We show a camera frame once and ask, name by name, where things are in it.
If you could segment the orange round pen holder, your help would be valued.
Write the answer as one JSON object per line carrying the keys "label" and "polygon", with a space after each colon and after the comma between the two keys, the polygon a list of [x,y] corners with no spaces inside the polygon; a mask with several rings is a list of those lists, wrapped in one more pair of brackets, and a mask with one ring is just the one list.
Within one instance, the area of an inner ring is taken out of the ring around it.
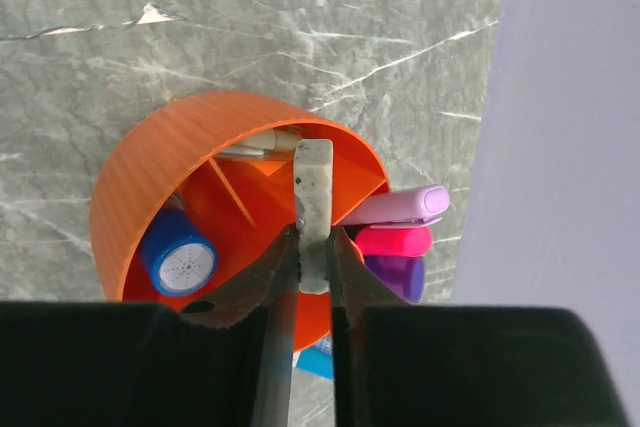
{"label": "orange round pen holder", "polygon": [[258,93],[217,90],[170,102],[115,147],[94,186],[89,231],[96,269],[110,301],[158,302],[174,310],[188,297],[159,292],[141,257],[141,240],[164,203],[179,194],[220,256],[217,288],[257,260],[295,220],[292,166],[230,160],[219,152],[261,131],[281,129],[334,146],[334,222],[367,197],[389,190],[372,145],[337,122]]}

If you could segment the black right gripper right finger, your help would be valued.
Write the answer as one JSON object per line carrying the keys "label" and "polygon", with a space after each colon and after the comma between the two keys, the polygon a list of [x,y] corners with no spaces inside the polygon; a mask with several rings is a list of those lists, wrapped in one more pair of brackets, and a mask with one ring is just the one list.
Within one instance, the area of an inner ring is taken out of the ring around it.
{"label": "black right gripper right finger", "polygon": [[625,426],[599,346],[561,308],[411,305],[327,244],[340,426]]}

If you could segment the purple black highlighter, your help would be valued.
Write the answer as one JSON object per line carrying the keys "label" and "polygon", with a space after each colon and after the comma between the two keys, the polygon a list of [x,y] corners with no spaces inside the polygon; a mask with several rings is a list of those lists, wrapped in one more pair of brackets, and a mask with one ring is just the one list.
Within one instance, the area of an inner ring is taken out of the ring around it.
{"label": "purple black highlighter", "polygon": [[421,300],[426,276],[423,257],[370,255],[365,257],[365,265],[402,299]]}

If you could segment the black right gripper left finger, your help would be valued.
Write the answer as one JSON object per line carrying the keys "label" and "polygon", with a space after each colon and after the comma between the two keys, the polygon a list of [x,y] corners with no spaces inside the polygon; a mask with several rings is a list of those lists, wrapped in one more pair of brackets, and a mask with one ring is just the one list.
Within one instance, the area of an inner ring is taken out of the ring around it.
{"label": "black right gripper left finger", "polygon": [[4,302],[1,422],[284,426],[297,304],[291,226],[181,311],[144,302]]}

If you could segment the tan eraser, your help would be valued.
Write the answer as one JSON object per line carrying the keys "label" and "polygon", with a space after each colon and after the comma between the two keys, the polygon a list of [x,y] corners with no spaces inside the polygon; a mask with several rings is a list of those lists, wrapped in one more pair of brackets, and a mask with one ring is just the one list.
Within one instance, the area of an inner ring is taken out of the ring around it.
{"label": "tan eraser", "polygon": [[329,290],[326,242],[332,226],[334,148],[328,139],[301,140],[295,150],[293,185],[300,264],[299,289]]}

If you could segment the green eraser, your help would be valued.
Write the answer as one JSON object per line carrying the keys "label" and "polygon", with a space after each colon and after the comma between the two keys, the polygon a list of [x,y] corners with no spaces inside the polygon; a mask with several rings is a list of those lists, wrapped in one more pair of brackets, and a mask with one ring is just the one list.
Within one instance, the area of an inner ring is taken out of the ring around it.
{"label": "green eraser", "polygon": [[215,154],[220,159],[288,161],[302,137],[295,131],[269,129],[246,137]]}

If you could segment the white blue marker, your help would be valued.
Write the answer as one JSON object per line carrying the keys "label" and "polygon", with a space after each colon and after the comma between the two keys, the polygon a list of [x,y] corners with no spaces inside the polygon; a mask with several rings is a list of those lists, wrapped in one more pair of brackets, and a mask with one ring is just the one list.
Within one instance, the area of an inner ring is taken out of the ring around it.
{"label": "white blue marker", "polygon": [[324,379],[334,380],[332,347],[332,337],[326,335],[310,347],[295,352],[293,367]]}

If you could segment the lilac highlighter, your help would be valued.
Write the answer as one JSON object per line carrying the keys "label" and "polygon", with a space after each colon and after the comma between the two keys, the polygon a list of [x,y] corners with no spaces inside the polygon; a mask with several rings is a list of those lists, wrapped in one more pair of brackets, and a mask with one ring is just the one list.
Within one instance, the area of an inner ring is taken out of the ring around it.
{"label": "lilac highlighter", "polygon": [[449,192],[442,185],[395,190],[368,197],[340,224],[379,224],[397,228],[429,226],[442,218],[449,205]]}

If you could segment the pink black highlighter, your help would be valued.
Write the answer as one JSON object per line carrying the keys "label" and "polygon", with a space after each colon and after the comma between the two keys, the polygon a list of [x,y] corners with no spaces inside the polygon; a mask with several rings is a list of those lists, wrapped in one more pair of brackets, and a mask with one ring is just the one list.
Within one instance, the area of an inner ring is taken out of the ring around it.
{"label": "pink black highlighter", "polygon": [[431,248],[433,235],[428,227],[366,227],[356,235],[355,243],[365,256],[420,257]]}

